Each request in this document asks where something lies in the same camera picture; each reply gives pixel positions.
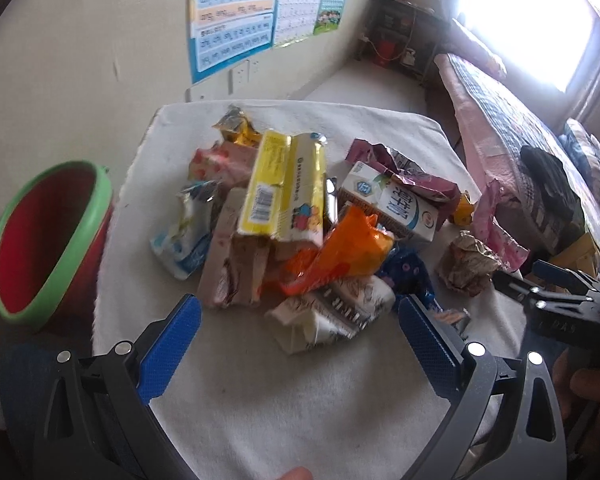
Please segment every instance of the white tablecloth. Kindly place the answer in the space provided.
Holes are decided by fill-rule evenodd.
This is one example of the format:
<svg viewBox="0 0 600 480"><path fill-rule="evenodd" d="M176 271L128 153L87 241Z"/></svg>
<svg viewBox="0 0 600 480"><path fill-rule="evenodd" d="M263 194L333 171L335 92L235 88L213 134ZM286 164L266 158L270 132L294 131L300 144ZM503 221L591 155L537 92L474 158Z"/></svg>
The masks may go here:
<svg viewBox="0 0 600 480"><path fill-rule="evenodd" d="M355 137L382 142L424 170L478 190L434 121L375 108L293 101L237 102L260 128L321 132L328 173L342 179ZM174 104L154 117L120 192L109 231L93 326L94 353L134 340L170 312L197 281L178 282L160 266L149 238L177 212L194 150L219 138L214 124L229 102ZM422 253L433 269L454 237L449 225ZM519 304L487 290L469 300L435 280L441 304L464 306L470 339L496 355L518 353L525 324ZM304 465L320 480L400 478L448 408L437 397L387 314L352 341L285 355L254 312L204 312L202 328L170 386L151 407L202 479L277 478Z"/></svg>

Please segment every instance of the red and green trash bin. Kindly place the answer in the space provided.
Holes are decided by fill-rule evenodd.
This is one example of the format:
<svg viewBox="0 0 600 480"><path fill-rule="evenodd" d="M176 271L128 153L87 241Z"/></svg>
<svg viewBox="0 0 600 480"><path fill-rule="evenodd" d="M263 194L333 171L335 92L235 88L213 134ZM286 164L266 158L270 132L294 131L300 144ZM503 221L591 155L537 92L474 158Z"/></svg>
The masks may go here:
<svg viewBox="0 0 600 480"><path fill-rule="evenodd" d="M24 186L0 218L0 315L34 330L93 315L112 211L105 168L72 161Z"/></svg>

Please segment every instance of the patterned blanket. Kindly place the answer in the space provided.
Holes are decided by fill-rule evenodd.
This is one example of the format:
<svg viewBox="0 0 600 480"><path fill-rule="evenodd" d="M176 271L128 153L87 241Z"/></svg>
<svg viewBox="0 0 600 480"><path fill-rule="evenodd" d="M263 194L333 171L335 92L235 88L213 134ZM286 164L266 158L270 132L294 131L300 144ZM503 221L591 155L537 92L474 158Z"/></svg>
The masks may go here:
<svg viewBox="0 0 600 480"><path fill-rule="evenodd" d="M538 185L520 161L520 148L526 144L545 150L562 162L571 189L580 197L586 227L600 248L600 206L554 134L504 85L461 57L448 54L448 58L458 79L508 151L517 185L517 189L508 190L516 198L511 205L522 208L547 249L555 253L565 222L544 207Z"/></svg>

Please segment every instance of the blue gripper pad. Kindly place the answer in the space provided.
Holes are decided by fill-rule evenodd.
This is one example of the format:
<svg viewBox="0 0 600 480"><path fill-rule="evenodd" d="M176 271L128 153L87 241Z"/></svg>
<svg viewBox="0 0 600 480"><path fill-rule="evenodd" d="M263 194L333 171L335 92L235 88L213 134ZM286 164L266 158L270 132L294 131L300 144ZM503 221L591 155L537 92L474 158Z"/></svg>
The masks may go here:
<svg viewBox="0 0 600 480"><path fill-rule="evenodd" d="M144 405L167 389L184 353L202 322L202 309L195 296L189 297L171 317L140 363L138 395Z"/></svg>
<svg viewBox="0 0 600 480"><path fill-rule="evenodd" d="M436 395L457 402L460 365L410 296L398 305L398 321Z"/></svg>

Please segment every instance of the bright window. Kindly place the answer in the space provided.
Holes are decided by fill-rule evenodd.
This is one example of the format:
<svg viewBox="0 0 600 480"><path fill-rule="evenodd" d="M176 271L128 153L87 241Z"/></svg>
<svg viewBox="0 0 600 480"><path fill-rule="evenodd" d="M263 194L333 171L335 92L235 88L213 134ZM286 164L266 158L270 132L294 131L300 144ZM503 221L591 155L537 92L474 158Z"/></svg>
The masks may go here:
<svg viewBox="0 0 600 480"><path fill-rule="evenodd" d="M594 23L586 0L460 0L460 11L496 52L562 92Z"/></svg>

